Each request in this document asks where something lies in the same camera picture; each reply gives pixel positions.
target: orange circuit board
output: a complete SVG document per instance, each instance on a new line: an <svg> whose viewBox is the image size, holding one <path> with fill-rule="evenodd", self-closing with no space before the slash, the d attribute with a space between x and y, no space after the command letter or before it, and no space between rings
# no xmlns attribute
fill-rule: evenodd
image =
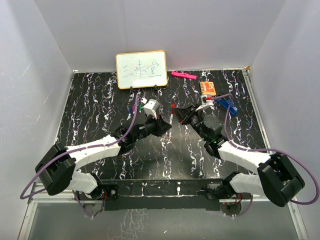
<svg viewBox="0 0 320 240"><path fill-rule="evenodd" d="M200 82L201 93L202 95L217 95L215 85L212 81L201 81Z"/></svg>

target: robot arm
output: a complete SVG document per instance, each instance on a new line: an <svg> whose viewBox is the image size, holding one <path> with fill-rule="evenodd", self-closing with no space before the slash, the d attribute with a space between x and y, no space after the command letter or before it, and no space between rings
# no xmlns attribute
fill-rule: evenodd
<svg viewBox="0 0 320 240"><path fill-rule="evenodd" d="M172 111L180 124L190 124L199 134L211 156L238 164L254 174L233 172L219 187L209 191L219 198L230 198L236 193L258 194L284 207L305 186L288 157L279 153L268 154L234 147L235 144L231 144L224 135L223 126L217 117L202 116L202 110L212 105L211 98L204 97L201 106L175 107Z"/></svg>
<svg viewBox="0 0 320 240"><path fill-rule="evenodd" d="M103 187L96 175L78 172L77 169L103 158L122 155L134 148L136 141L150 134L157 137L165 134L172 126L156 114L158 106L159 103L156 100L149 100L143 107L146 114L136 115L133 127L122 140L120 139L129 129L129 123L119 126L111 135L94 142L68 147L59 143L52 146L36 166L36 172L39 172L56 156L66 151L71 152L49 165L39 175L48 194L56 195L68 189L83 192L88 197L98 199L101 198L103 192L111 191L111 189L106 189L106 186ZM236 193L258 194L266 196L277 206L285 206L305 186L303 179L288 157L279 153L270 155L254 152L249 148L247 151L237 149L223 135L223 126L217 117L202 116L201 110L210 106L212 106L212 101L208 99L202 106L175 107L172 108L172 111L180 124L190 124L200 135L205 141L205 149L211 156L241 165L254 174L233 172L218 187L213 189L208 187L207 191L219 199L230 198ZM99 147L88 147L92 145L99 145Z"/></svg>
<svg viewBox="0 0 320 240"><path fill-rule="evenodd" d="M68 189L83 192L92 198L100 197L102 189L99 188L99 178L91 173L78 172L77 169L103 158L122 155L133 149L138 140L144 139L150 134L160 137L166 133L172 126L156 114L158 106L159 103L156 100L149 100L143 106L146 114L137 113L129 134L118 143L115 142L127 132L129 122L119 126L112 134L94 142L67 147L59 143L53 145L36 166L36 172L40 171L54 157L66 151L71 151L71 153L61 157L40 174L39 178L48 194L56 195ZM72 150L79 148L83 148L83 150L72 152Z"/></svg>

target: table surface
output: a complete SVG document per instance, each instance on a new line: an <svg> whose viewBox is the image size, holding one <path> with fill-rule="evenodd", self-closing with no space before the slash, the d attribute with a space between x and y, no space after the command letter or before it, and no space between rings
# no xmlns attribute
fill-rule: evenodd
<svg viewBox="0 0 320 240"><path fill-rule="evenodd" d="M254 201L232 220L204 209L107 211L93 221L78 204L38 203L29 240L297 240L288 206Z"/></svg>
<svg viewBox="0 0 320 240"><path fill-rule="evenodd" d="M121 90L115 72L76 73L62 116L57 142L65 146L88 143L112 133L128 118L128 109L138 92L146 99L160 103L160 114L170 121L171 105L188 107L201 103L201 81L214 82L216 92L232 93L238 107L237 116L229 116L227 132L245 147L265 147L250 95L241 70L184 71L197 75L196 80L171 76L168 85L153 88ZM205 114L224 121L226 110L217 102ZM131 151L101 159L84 166L81 171L108 179L220 179L233 171L246 172L229 161L210 156L204 142L190 125L180 125L174 118L171 136L153 135L138 141Z"/></svg>

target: black metal bracket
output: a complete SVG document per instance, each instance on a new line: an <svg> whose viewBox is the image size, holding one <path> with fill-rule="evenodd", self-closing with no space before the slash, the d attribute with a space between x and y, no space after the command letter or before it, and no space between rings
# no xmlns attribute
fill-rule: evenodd
<svg viewBox="0 0 320 240"><path fill-rule="evenodd" d="M121 209L206 209L219 211L219 198L203 197L208 184L219 186L221 179L159 179L159 180L99 180L97 189L102 200L102 192L107 192L106 211ZM110 198L115 190L116 198ZM85 194L79 199L92 200Z"/></svg>
<svg viewBox="0 0 320 240"><path fill-rule="evenodd" d="M289 158L278 152L261 163L257 171L265 196L279 207L284 207L305 186Z"/></svg>
<svg viewBox="0 0 320 240"><path fill-rule="evenodd" d="M225 179L222 180L222 183L218 186L214 186L213 184L209 184L206 189L205 196L207 198L218 198L218 199L228 199L236 194L232 186L230 185L230 181L239 174L239 171L234 171Z"/></svg>

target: red cap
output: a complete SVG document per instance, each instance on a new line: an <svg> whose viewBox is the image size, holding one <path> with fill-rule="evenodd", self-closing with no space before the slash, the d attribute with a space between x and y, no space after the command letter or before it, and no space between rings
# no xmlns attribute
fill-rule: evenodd
<svg viewBox="0 0 320 240"><path fill-rule="evenodd" d="M176 105L175 104L172 104L171 105L171 108L175 108L176 107Z"/></svg>

